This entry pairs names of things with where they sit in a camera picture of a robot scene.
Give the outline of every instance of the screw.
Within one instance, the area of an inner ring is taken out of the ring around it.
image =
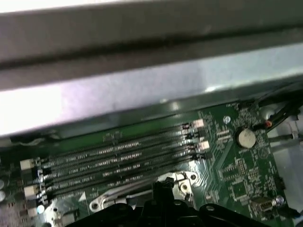
[[[214,211],[214,207],[212,207],[212,206],[207,206],[206,209],[209,211]]]
[[[224,124],[228,124],[229,122],[231,122],[231,117],[230,116],[224,116],[223,117],[223,122],[224,122]]]

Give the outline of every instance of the black cable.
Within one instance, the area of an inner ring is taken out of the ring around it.
[[[293,139],[293,135],[289,134],[289,135],[282,135],[282,136],[271,137],[271,138],[268,138],[268,141],[270,143],[273,143],[273,142],[280,142],[282,140],[291,140],[291,139]]]

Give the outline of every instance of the gray metal panel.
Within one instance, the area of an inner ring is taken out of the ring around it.
[[[301,0],[162,0],[0,15],[0,62],[116,43],[303,24]]]
[[[86,72],[100,59],[59,62],[0,72],[0,78]],[[303,43],[191,61],[112,72],[0,92],[0,135],[8,135],[168,102],[170,114],[184,109],[176,99],[201,96],[209,105],[264,92],[303,72]],[[246,87],[263,83],[248,90]]]

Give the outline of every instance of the wire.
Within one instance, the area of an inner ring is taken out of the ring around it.
[[[272,115],[267,122],[267,132],[270,132],[275,127],[280,125],[283,121],[285,121],[291,115],[298,115],[300,113],[299,108],[303,105],[303,101],[290,102],[286,104],[278,113]]]
[[[270,143],[273,143],[273,142],[280,142],[282,140],[292,140],[294,137],[292,134],[288,134],[288,135],[282,135],[282,136],[276,136],[276,137],[270,137],[268,138],[268,141]]]

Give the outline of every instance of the capacitor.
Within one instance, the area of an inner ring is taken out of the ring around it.
[[[6,194],[4,191],[0,191],[0,202],[4,201],[5,200],[5,197],[6,197]]]
[[[284,203],[284,197],[282,195],[277,195],[276,198],[275,198],[275,200],[276,200],[276,204],[278,206],[280,206],[280,205],[282,205]]]
[[[256,144],[255,133],[247,128],[240,128],[236,133],[236,140],[243,148],[252,148]]]
[[[0,179],[0,190],[4,188],[4,185],[5,185],[4,181]]]

